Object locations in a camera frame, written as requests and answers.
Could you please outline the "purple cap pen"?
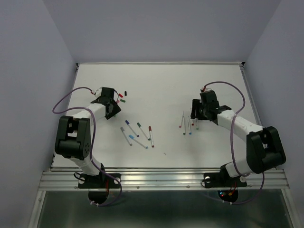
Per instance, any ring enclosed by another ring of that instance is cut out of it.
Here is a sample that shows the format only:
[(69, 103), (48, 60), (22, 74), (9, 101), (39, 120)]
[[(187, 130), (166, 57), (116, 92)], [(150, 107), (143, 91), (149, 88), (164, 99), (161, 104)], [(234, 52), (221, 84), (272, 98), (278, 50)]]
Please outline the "purple cap pen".
[(139, 134), (135, 131), (135, 129), (132, 127), (132, 125), (130, 124), (130, 122), (128, 120), (125, 120), (126, 124), (128, 125), (128, 127), (131, 129), (131, 131), (133, 132), (133, 134), (136, 137), (139, 137)]

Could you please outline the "light blue cap pen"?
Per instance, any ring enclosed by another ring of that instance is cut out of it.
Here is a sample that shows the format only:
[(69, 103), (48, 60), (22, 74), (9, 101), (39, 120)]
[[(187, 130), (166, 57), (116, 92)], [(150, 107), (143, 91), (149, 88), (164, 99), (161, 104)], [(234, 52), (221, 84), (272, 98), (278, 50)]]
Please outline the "light blue cap pen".
[(143, 143), (141, 143), (140, 141), (138, 141), (134, 136), (132, 136), (131, 134), (129, 135), (129, 138), (131, 138), (134, 142), (136, 142), (137, 144), (139, 144), (140, 146), (142, 146), (145, 149), (148, 149), (148, 146), (144, 145)]

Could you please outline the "dark red cap pen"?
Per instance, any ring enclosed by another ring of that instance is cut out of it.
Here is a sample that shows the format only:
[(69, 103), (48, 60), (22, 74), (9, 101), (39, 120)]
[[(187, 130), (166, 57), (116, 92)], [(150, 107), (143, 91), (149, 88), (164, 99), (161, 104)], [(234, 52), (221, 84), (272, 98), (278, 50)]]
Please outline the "dark red cap pen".
[(150, 135), (150, 141), (151, 141), (151, 147), (154, 148), (154, 139), (153, 139), (153, 134), (152, 134), (152, 127), (149, 126), (149, 135)]

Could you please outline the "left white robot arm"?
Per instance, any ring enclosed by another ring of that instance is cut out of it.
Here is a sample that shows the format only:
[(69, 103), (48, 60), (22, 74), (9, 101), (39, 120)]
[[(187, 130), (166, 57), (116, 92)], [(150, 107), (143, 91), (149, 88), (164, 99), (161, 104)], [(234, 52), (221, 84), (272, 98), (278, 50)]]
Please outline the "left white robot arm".
[[(57, 106), (73, 92), (85, 89), (95, 99), (88, 107), (72, 107), (64, 111), (56, 111)], [(101, 87), (93, 90), (89, 87), (77, 87), (61, 98), (53, 107), (54, 114), (64, 114), (72, 110), (80, 110), (72, 116), (63, 115), (60, 117), (55, 140), (55, 153), (74, 162), (95, 187), (105, 184), (105, 169), (102, 163), (93, 156), (93, 146), (96, 136), (96, 122), (101, 118), (109, 120), (117, 115), (119, 107), (114, 95), (118, 92), (114, 88)]]

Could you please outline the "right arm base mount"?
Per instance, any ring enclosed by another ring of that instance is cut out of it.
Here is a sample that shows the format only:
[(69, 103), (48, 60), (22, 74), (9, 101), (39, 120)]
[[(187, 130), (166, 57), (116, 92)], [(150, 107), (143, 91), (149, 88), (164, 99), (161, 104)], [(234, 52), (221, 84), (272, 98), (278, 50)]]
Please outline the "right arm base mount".
[(230, 177), (228, 171), (223, 166), (217, 172), (209, 172), (203, 175), (201, 186), (207, 189), (219, 188), (218, 196), (228, 203), (235, 203), (239, 193), (237, 187), (246, 187), (246, 180), (241, 180), (241, 176)]

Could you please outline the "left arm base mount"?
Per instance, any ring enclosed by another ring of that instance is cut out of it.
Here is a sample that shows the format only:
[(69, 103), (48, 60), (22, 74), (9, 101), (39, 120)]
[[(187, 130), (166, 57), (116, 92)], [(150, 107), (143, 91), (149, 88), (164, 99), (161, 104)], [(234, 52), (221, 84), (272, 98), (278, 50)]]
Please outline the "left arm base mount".
[(90, 176), (87, 174), (75, 172), (73, 176), (78, 180), (78, 188), (88, 190), (88, 200), (91, 205), (97, 207), (110, 206), (118, 197), (110, 199), (110, 190), (120, 189), (120, 185), (117, 181), (120, 180), (121, 175), (119, 173), (110, 174), (111, 177), (99, 173), (96, 176)]

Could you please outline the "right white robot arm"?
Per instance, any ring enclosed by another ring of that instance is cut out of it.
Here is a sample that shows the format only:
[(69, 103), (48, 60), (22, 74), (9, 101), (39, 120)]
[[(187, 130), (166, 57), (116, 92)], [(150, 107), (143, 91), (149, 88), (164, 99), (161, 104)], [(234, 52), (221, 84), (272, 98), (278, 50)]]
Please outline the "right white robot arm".
[(230, 185), (238, 176), (260, 174), (286, 162), (286, 155), (278, 130), (272, 126), (262, 127), (238, 116), (230, 107), (219, 105), (216, 93), (211, 89), (201, 90), (200, 99), (192, 100), (191, 119), (208, 120), (230, 130), (230, 148), (233, 136), (246, 143), (246, 156), (221, 167), (219, 181)]

